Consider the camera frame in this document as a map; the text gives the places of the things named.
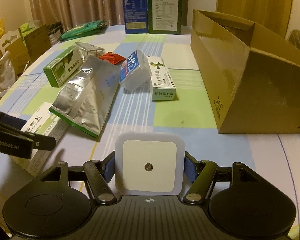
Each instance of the green box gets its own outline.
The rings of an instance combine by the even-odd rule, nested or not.
[[[79,50],[71,46],[43,68],[52,87],[60,87],[82,64]]]
[[[148,29],[152,34],[181,34],[182,0],[148,0]]]

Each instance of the ridged black surface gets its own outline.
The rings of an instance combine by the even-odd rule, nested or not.
[[[177,196],[123,196],[97,208],[87,224],[60,240],[224,240],[237,239],[217,229],[199,206]],[[278,238],[288,240],[287,236]]]

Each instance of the yellow label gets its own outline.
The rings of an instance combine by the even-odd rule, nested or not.
[[[140,22],[140,23],[127,23],[127,29],[132,30],[132,29],[145,29],[146,28],[146,23],[145,22]]]

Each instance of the white plastic bag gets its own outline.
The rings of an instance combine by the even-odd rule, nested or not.
[[[9,55],[10,52],[7,51],[0,59],[0,98],[5,95],[8,89],[12,87],[17,80]]]

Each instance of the round black disc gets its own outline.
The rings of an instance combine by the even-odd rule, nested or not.
[[[89,199],[69,186],[25,187],[6,201],[3,217],[19,236],[54,238],[82,225],[90,209]]]
[[[213,220],[232,236],[272,238],[290,229],[296,215],[293,202],[283,193],[242,192],[225,189],[209,203]]]

